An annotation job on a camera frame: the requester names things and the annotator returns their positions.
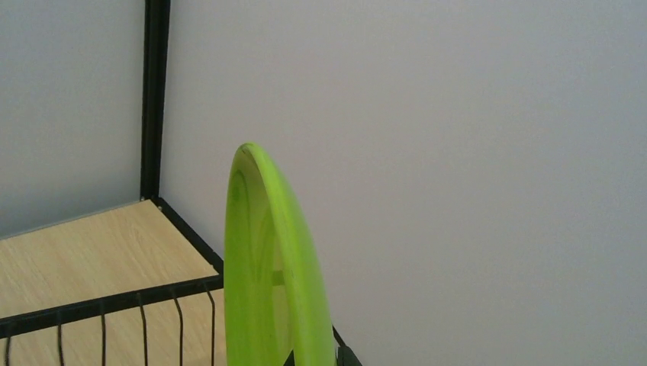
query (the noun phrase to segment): black metal frame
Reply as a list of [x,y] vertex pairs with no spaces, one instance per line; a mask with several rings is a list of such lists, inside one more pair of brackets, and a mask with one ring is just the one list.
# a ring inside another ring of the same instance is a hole
[[[174,300],[179,315],[179,363],[182,365],[183,317],[178,298],[200,293],[206,293],[211,301],[211,364],[214,364],[215,302],[211,296],[211,291],[223,288],[223,259],[173,210],[168,202],[159,196],[170,10],[170,0],[146,0],[140,197],[142,201],[151,200],[169,222],[211,264],[218,275],[100,297],[0,319],[0,339],[7,339],[5,343],[5,366],[10,365],[11,337],[54,326],[57,328],[59,362],[63,365],[63,325],[96,316],[101,317],[101,364],[105,364],[105,315],[134,307],[140,308],[142,316],[144,364],[148,365],[146,312],[144,306],[171,299]],[[337,364],[339,366],[361,366],[357,357],[334,327],[333,335],[340,346],[337,352]],[[294,355],[291,353],[285,362],[285,366],[294,365],[294,362]]]

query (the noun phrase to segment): frisbee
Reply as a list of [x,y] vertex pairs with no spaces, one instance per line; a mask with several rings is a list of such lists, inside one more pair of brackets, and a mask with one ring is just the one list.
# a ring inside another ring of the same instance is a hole
[[238,148],[227,189],[224,312],[229,366],[334,366],[317,253],[285,176],[255,143]]

